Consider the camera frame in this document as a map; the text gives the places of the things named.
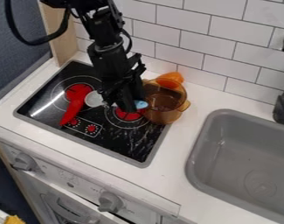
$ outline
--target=toy stove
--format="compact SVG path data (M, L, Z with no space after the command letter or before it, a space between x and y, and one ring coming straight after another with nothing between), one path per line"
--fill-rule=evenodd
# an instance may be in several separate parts
M166 129L140 113L85 105L69 123L59 125L69 106L68 95L83 86L97 90L100 85L93 67L72 61L17 110L17 117L132 165L147 166Z

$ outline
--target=white tile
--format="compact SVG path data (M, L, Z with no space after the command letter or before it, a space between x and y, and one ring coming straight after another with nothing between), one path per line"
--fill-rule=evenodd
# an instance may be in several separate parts
M210 16L170 7L157 7L157 23L191 32L207 34Z
M72 16L72 19L73 19L73 22L75 22L75 23L79 23L79 24L81 23L79 18Z
M76 32L76 37L81 39L90 39L83 24L74 23L74 28Z
M93 42L90 40L82 39L82 38L77 38L77 45L79 47L79 50L86 53L87 48L92 44Z
M280 90L270 87L262 87L242 80L234 80L229 78L225 91L227 93L245 96L260 102L275 104L278 95L281 95Z
M228 18L242 18L246 0L185 0L184 8Z
M154 4L135 0L115 0L115 3L124 17L155 23L156 6Z
M230 59L235 47L235 42L222 38L213 38L202 34L182 31L180 46L193 51Z
M142 0L151 4L162 4L175 8L182 8L184 0Z
M284 43L284 29L275 28L270 48L281 50Z
M188 67L200 68L204 55L173 46L156 44L156 57Z
M284 52L238 43L234 59L284 72Z
M134 36L154 40L159 43L179 46L180 31L157 24L134 21Z
M131 49L132 52L141 53L144 55L148 55L150 57L154 57L154 52L155 52L154 42L141 38L132 38L132 42L133 42Z
M132 19L130 18L123 18L125 25L124 25L124 30L127 31L130 35L132 35Z
M214 73L207 73L194 68L179 66L178 72L184 76L188 82L195 83L208 88L223 90L225 87L225 76Z
M245 20L284 28L284 4L248 0Z
M252 24L223 17L212 17L209 34L224 39L267 46L273 29L270 26L261 24Z
M284 90L284 73L262 68L257 83Z
M255 82L260 68L229 59L206 55L204 57L203 69L208 72L223 74L243 81Z
M174 63L147 56L142 56L142 63L146 65L147 70L157 74L166 74L177 70L177 65Z

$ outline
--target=gray sink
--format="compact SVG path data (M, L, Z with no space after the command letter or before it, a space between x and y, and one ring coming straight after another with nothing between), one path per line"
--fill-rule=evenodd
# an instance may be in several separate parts
M233 110L215 111L185 171L198 190L284 223L283 125Z

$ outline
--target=gray wall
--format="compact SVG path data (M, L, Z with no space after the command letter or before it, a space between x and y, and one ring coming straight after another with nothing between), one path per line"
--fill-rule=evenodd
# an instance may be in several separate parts
M12 0L12 7L24 37L32 40L45 35L36 0ZM50 56L48 44L27 46L15 39L5 19L4 0L0 0L0 98Z

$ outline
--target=oven door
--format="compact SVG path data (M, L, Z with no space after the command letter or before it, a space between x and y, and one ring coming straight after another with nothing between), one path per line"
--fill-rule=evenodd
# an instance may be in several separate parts
M33 200L32 205L39 206L37 211L47 210L48 220L52 220L53 224L129 224L110 213L98 212L96 205L31 172L18 173L27 178L34 188L36 195L28 195Z

